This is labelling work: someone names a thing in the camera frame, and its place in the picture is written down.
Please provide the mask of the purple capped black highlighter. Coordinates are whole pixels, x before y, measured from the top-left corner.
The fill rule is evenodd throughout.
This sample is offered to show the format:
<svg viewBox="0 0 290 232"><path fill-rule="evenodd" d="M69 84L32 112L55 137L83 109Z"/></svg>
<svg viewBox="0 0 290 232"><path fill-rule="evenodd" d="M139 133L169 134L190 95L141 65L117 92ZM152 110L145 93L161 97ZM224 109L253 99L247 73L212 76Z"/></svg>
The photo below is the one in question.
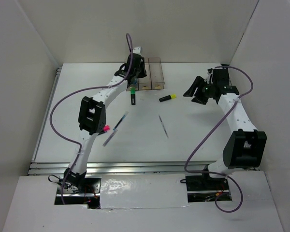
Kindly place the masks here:
<svg viewBox="0 0 290 232"><path fill-rule="evenodd" d="M135 88L135 89L138 89L139 85L138 85L138 79L135 79L131 85L130 85L130 88Z"/></svg>

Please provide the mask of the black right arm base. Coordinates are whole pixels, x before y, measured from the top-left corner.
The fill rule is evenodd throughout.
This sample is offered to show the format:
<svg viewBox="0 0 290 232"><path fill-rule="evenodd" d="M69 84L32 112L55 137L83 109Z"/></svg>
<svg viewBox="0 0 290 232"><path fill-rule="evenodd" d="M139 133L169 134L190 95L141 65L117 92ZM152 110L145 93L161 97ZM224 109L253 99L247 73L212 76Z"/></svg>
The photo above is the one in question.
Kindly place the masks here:
<svg viewBox="0 0 290 232"><path fill-rule="evenodd" d="M188 175L180 180L186 185L189 203L231 201L229 185L224 178L210 178L202 175Z"/></svg>

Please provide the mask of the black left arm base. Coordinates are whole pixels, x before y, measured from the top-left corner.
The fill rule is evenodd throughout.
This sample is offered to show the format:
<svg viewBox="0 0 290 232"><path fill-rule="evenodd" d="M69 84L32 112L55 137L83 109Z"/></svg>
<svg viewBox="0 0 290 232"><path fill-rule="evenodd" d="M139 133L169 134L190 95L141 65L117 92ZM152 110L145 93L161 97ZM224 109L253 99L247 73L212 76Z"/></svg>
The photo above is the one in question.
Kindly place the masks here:
<svg viewBox="0 0 290 232"><path fill-rule="evenodd" d="M67 184L63 189L63 193L61 193L61 187L58 186L54 204L63 205L63 198L65 205L81 204L89 209L100 209L100 193L101 179L86 178L79 188Z"/></svg>

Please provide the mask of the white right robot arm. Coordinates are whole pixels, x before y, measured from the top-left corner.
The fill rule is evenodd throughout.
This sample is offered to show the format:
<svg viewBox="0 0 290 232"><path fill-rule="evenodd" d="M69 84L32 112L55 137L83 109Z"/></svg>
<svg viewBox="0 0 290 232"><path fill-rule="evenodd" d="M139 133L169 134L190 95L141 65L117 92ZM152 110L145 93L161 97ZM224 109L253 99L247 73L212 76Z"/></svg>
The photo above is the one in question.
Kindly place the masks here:
<svg viewBox="0 0 290 232"><path fill-rule="evenodd" d="M200 173L201 184L205 189L213 189L218 178L223 178L240 169L257 168L261 164L267 136L259 131L249 119L241 99L249 94L253 87L245 93L239 93L236 86L231 85L229 70L231 66L216 66L208 69L208 76L197 76L191 87L184 93L192 102L206 105L209 99L215 100L222 109L223 118L210 130L206 137L194 149L195 154L211 134L227 121L231 135L217 161L207 165Z"/></svg>

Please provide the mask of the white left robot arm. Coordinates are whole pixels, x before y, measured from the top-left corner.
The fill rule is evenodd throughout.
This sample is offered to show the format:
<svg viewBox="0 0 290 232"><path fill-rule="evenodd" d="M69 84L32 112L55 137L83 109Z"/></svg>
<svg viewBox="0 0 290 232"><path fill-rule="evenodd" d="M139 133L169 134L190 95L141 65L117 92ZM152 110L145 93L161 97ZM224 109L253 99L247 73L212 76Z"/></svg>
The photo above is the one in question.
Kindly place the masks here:
<svg viewBox="0 0 290 232"><path fill-rule="evenodd" d="M64 181L75 192L82 192L86 187L85 176L87 161L94 140L106 125L106 109L122 92L126 91L136 79L146 77L145 59L140 52L133 51L127 62L115 72L107 87L102 88L92 97L83 97L78 122L80 150L64 172Z"/></svg>

